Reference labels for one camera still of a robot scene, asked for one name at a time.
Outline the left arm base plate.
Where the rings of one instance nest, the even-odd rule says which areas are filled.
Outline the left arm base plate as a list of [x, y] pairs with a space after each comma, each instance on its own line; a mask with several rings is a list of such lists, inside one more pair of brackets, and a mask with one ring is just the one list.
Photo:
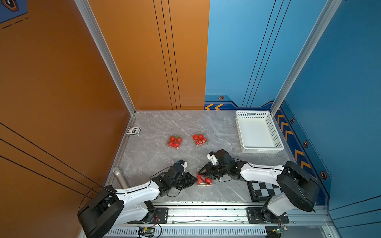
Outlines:
[[128, 224], [167, 224], [168, 222], [169, 208], [159, 207], [155, 208], [155, 212], [149, 212], [149, 214], [140, 221], [131, 221]]

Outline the strawberry two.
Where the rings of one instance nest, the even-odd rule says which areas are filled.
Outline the strawberry two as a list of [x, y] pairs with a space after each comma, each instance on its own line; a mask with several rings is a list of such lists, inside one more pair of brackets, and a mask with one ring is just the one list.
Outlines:
[[209, 178], [205, 178], [203, 183], [204, 183], [205, 185], [211, 185], [211, 184], [212, 184], [212, 180], [209, 179]]

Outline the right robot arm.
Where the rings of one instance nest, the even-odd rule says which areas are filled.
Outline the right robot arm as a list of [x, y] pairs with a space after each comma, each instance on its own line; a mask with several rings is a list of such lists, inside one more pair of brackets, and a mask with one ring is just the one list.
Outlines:
[[209, 162], [198, 174], [208, 179], [221, 179], [228, 175], [233, 180], [258, 181], [275, 185], [281, 193], [267, 199], [255, 215], [261, 222], [277, 223], [290, 210], [314, 211], [320, 187], [316, 180], [292, 161], [284, 165], [255, 165], [234, 159], [221, 149], [207, 154]]

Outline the strawberry seven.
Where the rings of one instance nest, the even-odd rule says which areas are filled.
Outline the strawberry seven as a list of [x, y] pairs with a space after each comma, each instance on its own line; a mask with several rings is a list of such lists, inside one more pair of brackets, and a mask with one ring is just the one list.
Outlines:
[[206, 144], [207, 143], [207, 139], [205, 138], [205, 139], [203, 139], [203, 140], [198, 140], [197, 142], [196, 142], [196, 145], [202, 145], [202, 144]]

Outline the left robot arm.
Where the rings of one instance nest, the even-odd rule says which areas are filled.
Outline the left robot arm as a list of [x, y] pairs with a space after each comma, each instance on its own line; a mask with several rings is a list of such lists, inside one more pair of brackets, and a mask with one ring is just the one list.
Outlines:
[[182, 191], [197, 182], [185, 169], [183, 160], [156, 173], [138, 186], [115, 189], [102, 188], [94, 198], [79, 209], [77, 217], [88, 238], [102, 238], [113, 227], [129, 222], [157, 223], [153, 201], [167, 196], [171, 189]]

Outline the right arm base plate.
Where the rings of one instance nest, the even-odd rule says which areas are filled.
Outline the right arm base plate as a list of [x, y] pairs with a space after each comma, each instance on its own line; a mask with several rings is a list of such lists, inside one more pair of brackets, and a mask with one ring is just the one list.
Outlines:
[[250, 224], [288, 224], [289, 219], [286, 213], [281, 216], [276, 216], [265, 210], [262, 212], [261, 208], [249, 207], [246, 209], [248, 220]]

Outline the clear clamshell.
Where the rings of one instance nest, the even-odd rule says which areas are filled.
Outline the clear clamshell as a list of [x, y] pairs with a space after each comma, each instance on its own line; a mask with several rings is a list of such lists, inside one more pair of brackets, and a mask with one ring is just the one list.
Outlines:
[[196, 173], [196, 178], [197, 178], [197, 186], [211, 186], [212, 185], [213, 180], [205, 176], [199, 175], [198, 172]]

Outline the white perforated plastic basket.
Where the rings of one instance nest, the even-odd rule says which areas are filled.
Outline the white perforated plastic basket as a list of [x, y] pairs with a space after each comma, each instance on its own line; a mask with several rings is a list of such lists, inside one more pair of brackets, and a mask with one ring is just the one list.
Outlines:
[[284, 149], [270, 112], [236, 111], [235, 121], [243, 153], [277, 154]]

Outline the strawberry one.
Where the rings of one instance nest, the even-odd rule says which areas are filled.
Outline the strawberry one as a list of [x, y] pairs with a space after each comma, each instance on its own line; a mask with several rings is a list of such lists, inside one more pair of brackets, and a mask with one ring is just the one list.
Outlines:
[[197, 175], [197, 184], [203, 184], [205, 181], [201, 175]]

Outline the clear plastic clamshell container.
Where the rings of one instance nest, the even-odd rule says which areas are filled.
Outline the clear plastic clamshell container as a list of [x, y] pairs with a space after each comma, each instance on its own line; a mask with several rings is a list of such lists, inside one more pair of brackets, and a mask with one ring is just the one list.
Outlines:
[[[170, 138], [171, 138], [172, 136], [175, 137], [176, 139], [180, 137], [180, 136], [178, 136], [178, 135], [171, 135], [171, 136], [169, 137], [169, 139], [168, 139], [167, 145], [171, 142], [171, 141], [170, 141]], [[182, 142], [181, 142], [181, 143], [178, 143], [177, 141], [174, 141], [173, 143], [174, 143], [174, 147], [171, 147], [171, 148], [179, 149], [180, 146], [181, 146], [181, 143], [182, 143]]]

